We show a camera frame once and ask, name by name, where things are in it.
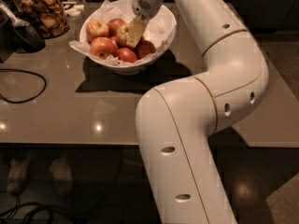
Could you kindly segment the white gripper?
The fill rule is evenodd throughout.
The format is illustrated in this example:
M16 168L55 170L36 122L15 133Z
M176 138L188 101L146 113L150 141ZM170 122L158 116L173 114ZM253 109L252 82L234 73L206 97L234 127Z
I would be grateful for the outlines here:
M129 26L126 45L134 49L139 43L148 26L150 19L154 18L160 10L164 0L132 0L134 17Z

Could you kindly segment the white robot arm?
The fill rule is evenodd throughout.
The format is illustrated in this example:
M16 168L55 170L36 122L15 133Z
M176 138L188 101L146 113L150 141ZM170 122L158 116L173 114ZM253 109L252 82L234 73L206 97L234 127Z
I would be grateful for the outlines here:
M262 101L266 60L248 28L223 0L175 0L206 71L156 86L140 99L135 126L162 224L237 224L208 138ZM150 19L163 0L133 0Z

